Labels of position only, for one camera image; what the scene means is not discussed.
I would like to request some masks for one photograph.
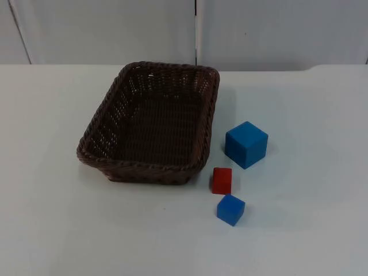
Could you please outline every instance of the woven texture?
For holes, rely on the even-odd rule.
[[[219,81],[210,67],[125,66],[79,142],[79,160],[111,181],[186,183],[209,155]]]

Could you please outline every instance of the toy block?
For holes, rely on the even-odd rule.
[[[231,194],[231,169],[214,168],[212,181],[213,194]]]
[[[244,122],[226,133],[225,154],[242,168],[264,158],[269,136],[250,122]]]
[[[231,194],[225,195],[217,205],[217,217],[235,226],[244,213],[246,203]]]

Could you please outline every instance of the large blue cube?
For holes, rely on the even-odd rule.
[[[247,168],[266,155],[268,138],[268,134],[244,122],[226,133],[225,154],[240,167]]]
[[[231,194],[225,195],[217,205],[217,217],[235,226],[244,213],[246,203]]]

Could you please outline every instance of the blue cube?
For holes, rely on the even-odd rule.
[[[240,167],[247,168],[266,155],[269,136],[250,122],[226,133],[225,154]]]
[[[231,194],[225,195],[217,205],[217,217],[235,226],[244,213],[246,203]]]

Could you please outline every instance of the red cube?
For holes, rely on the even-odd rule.
[[[231,174],[230,168],[213,169],[213,194],[231,194]]]

